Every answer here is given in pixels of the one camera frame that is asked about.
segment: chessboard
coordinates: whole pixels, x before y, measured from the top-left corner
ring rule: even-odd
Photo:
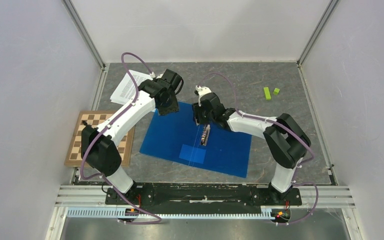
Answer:
[[[68,167],[80,167],[82,163],[81,144],[82,144],[82,130],[85,128],[83,121],[91,125],[93,128],[98,124],[103,123],[106,119],[110,118],[115,111],[81,111],[74,128],[73,136],[71,139],[70,147],[68,148],[67,157],[64,165]],[[127,167],[130,163],[130,156],[132,153],[133,136],[135,134],[135,127],[132,127],[128,133],[123,137],[118,145],[118,152],[121,156],[121,166]]]

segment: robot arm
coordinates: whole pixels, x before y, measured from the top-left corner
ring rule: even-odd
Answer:
[[[284,199],[292,189],[292,179],[297,164],[307,150],[289,134],[284,137],[286,131],[270,122],[284,125],[310,146],[310,139],[295,120],[286,113],[279,117],[259,117],[245,113],[247,116],[263,118],[265,121],[243,117],[234,108],[225,108],[220,103],[219,97],[208,87],[197,86],[195,93],[198,95],[198,103],[193,104],[192,108],[196,124],[206,125],[211,122],[225,130],[247,133],[267,141],[277,163],[274,177],[269,184],[270,196],[275,201]]]
[[[117,146],[127,132],[147,113],[155,108],[160,115],[167,115],[179,111],[175,90],[183,81],[177,73],[167,69],[161,77],[145,80],[139,85],[139,95],[135,103],[133,98],[120,108],[114,115],[96,128],[86,122],[81,132],[81,156],[93,139],[106,127],[107,130],[99,137],[86,157],[86,162],[94,169],[101,172],[117,189],[125,194],[134,181],[121,167],[122,159]],[[115,122],[110,124],[116,116],[130,108]]]

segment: paper sheet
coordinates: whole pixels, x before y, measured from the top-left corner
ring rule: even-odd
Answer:
[[[143,81],[147,79],[152,79],[149,74],[145,74],[142,72],[130,70],[130,73],[133,75],[138,86]],[[130,76],[126,73],[109,99],[113,103],[124,105],[134,95],[135,95],[135,86],[133,85],[133,82]]]

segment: gray wall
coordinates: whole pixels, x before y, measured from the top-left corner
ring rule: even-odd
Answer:
[[[59,0],[0,0],[0,239],[43,239],[99,69]]]
[[[296,61],[329,0],[72,0],[99,54],[152,62]]]
[[[384,239],[384,1],[340,1],[303,69],[363,232]]]

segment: blue mat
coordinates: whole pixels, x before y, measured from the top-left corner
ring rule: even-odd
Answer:
[[[140,152],[157,158],[219,173],[247,177],[251,135],[211,124],[206,146],[200,145],[203,125],[196,126],[192,105],[179,102],[180,111],[155,112]]]

